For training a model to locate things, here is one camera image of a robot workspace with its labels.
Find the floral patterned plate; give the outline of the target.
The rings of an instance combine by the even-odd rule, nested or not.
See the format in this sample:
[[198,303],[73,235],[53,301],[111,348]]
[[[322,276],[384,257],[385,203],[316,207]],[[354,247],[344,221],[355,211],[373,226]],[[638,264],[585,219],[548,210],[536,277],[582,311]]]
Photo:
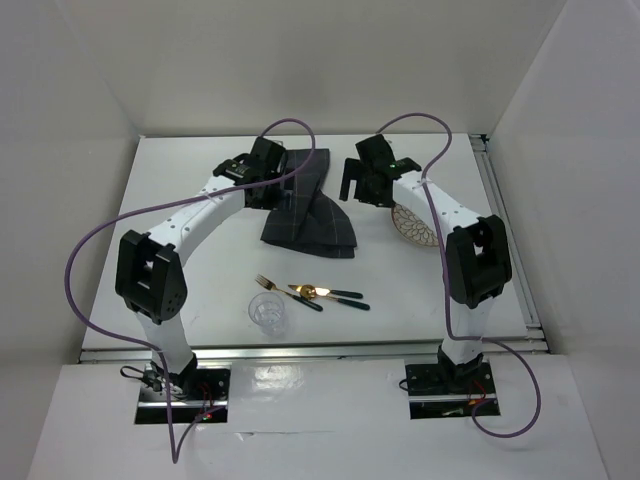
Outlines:
[[391,219],[400,235],[421,247],[438,247],[436,234],[413,212],[400,204],[391,209]]

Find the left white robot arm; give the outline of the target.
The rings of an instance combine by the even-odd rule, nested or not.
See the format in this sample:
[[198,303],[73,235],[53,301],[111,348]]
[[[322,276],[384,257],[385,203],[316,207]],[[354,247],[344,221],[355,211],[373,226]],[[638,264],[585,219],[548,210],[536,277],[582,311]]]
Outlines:
[[180,310],[188,288],[183,267],[199,245],[230,216],[244,208],[273,209],[283,185],[222,194],[236,185],[259,183],[286,172],[286,149],[258,137],[250,152],[222,162],[201,190],[204,200],[175,212],[145,233],[126,232],[119,243],[115,291],[143,327],[146,339],[164,355],[152,354],[163,389],[176,399],[197,387],[197,359],[186,340]]

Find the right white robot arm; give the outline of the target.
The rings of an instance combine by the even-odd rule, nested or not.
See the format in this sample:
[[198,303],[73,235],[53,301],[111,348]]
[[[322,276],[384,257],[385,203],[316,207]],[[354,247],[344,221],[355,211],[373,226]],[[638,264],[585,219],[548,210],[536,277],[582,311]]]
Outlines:
[[489,313],[512,279],[504,222],[482,217],[438,187],[414,160],[397,159],[381,134],[356,144],[358,157],[344,163],[339,198],[376,207],[400,205],[437,237],[443,262],[446,336],[436,379],[448,392],[465,390],[483,360],[482,338]]

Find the dark plaid cloth placemat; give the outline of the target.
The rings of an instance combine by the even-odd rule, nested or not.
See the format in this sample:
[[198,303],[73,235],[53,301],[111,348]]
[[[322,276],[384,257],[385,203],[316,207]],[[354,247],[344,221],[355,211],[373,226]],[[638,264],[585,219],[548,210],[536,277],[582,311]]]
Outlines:
[[351,220],[322,191],[330,160],[328,149],[317,149],[302,173],[287,181],[291,196],[267,216],[263,242],[322,258],[355,257],[357,239]]

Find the gold knife green handle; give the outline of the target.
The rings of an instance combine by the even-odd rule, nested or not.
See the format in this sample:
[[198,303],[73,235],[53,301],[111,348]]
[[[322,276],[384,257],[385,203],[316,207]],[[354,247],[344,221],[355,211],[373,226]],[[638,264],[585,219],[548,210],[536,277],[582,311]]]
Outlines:
[[360,300],[364,298],[364,295],[358,292],[315,287],[309,284],[305,284],[305,285],[289,284],[288,287],[307,299],[314,299],[317,297],[328,298],[330,296],[343,297],[343,298],[354,299],[354,300]]

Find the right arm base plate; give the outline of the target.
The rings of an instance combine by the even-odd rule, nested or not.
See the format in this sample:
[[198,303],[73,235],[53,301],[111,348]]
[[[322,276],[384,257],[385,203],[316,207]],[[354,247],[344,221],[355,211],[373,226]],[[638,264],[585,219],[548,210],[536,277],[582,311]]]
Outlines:
[[478,417],[501,414],[487,361],[461,386],[450,386],[437,364],[406,364],[405,378],[398,382],[398,387],[408,396],[412,420],[471,417],[476,406]]

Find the gold fork green handle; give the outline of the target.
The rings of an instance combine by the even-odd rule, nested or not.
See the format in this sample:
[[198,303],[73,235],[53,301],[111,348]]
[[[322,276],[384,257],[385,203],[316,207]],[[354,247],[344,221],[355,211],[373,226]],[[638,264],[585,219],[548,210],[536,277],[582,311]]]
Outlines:
[[289,292],[289,291],[287,291],[285,289],[279,288],[274,282],[272,282],[271,280],[267,279],[266,277],[264,277],[261,274],[258,274],[256,276],[255,281],[262,288],[264,288],[265,290],[274,291],[274,292],[277,292],[277,293],[282,293],[285,296],[289,297],[290,299],[292,299],[292,300],[298,302],[299,304],[304,305],[307,308],[310,308],[310,309],[312,309],[312,310],[314,310],[316,312],[322,312],[323,311],[323,307],[322,306],[314,303],[311,300],[308,300],[308,299],[304,298],[303,296],[301,296],[298,293],[294,294],[294,293]]

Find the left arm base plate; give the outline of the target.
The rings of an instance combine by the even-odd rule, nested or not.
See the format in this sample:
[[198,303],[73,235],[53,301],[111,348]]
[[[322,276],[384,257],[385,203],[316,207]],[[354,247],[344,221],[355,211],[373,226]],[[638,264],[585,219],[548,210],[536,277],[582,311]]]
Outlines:
[[[134,423],[136,425],[165,425],[166,391],[164,379],[150,367],[139,372],[141,382]],[[175,424],[189,424],[197,415],[208,424],[226,423],[230,390],[230,368],[204,368],[196,371],[193,383],[184,392],[171,387],[172,415]]]

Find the clear plastic cup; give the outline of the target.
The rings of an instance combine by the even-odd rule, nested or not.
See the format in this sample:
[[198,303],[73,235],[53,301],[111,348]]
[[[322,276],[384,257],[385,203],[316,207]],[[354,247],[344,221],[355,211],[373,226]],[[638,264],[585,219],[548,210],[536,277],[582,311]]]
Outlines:
[[248,306],[249,318],[272,338],[283,337],[288,320],[283,300],[275,293],[264,292],[253,297]]

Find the gold spoon green handle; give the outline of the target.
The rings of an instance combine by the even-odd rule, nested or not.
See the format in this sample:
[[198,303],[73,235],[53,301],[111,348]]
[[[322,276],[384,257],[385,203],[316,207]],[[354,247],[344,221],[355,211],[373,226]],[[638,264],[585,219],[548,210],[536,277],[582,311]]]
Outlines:
[[289,284],[288,287],[308,300],[327,299],[363,311],[371,309],[369,304],[363,302],[364,295],[358,292],[315,287],[309,284]]

